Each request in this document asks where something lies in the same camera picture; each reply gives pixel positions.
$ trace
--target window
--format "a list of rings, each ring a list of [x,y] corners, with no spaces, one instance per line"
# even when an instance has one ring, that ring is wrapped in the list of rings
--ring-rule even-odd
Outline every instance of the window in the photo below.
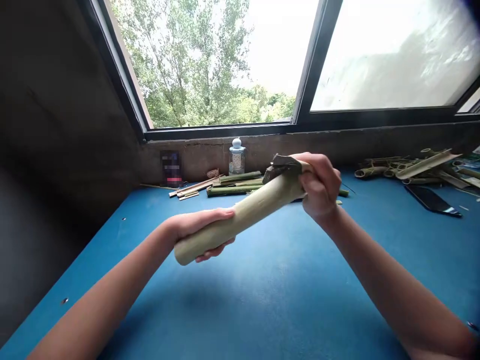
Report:
[[[480,120],[462,0],[79,3],[144,143]]]
[[[451,106],[479,75],[461,1],[344,0],[311,110]]]
[[[109,1],[154,128],[290,120],[318,0]]]

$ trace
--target forearm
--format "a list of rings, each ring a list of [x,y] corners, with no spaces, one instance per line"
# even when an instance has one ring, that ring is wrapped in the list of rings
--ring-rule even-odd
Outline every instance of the forearm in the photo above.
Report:
[[[173,249],[159,226],[58,321],[30,359],[94,359]]]
[[[467,357],[468,328],[340,207],[317,223],[335,242],[405,348]]]

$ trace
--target green leaves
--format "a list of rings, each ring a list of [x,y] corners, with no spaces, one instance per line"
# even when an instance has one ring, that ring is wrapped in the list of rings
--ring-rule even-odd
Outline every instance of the green leaves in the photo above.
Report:
[[[292,115],[249,76],[250,0],[110,0],[156,128],[258,123]]]

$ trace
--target pile of bamboo pieces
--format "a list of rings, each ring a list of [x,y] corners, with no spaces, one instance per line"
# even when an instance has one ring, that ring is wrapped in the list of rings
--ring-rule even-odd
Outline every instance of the pile of bamboo pieces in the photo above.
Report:
[[[213,183],[216,180],[220,179],[222,176],[223,176],[223,174],[215,176],[211,179],[199,182],[198,184],[172,191],[168,194],[168,196],[171,197],[171,198],[178,197],[178,199],[180,201],[196,197],[196,196],[200,195],[200,193],[199,193],[200,190],[211,187],[213,185]]]
[[[460,168],[462,161],[455,160],[462,154],[451,153],[452,149],[421,151],[424,158],[410,159],[409,156],[393,156],[366,159],[362,168],[355,171],[355,177],[366,179],[373,176],[399,179],[405,185],[449,183],[458,189],[468,186],[480,188],[475,174],[467,174],[468,169]]]
[[[260,171],[247,172],[244,174],[220,176],[211,186],[207,187],[206,194],[209,198],[225,195],[250,194],[260,189],[263,183]]]

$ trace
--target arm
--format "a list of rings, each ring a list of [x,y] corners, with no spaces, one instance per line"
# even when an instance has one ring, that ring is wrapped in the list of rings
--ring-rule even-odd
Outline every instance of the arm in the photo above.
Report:
[[[315,175],[300,177],[306,212],[336,244],[370,299],[413,359],[468,359],[476,350],[469,329],[391,257],[339,206],[341,179],[324,155],[304,153]]]
[[[167,219],[83,295],[28,358],[95,359],[178,239],[233,215],[231,209],[215,209]],[[227,243],[199,256],[197,262],[217,256]]]

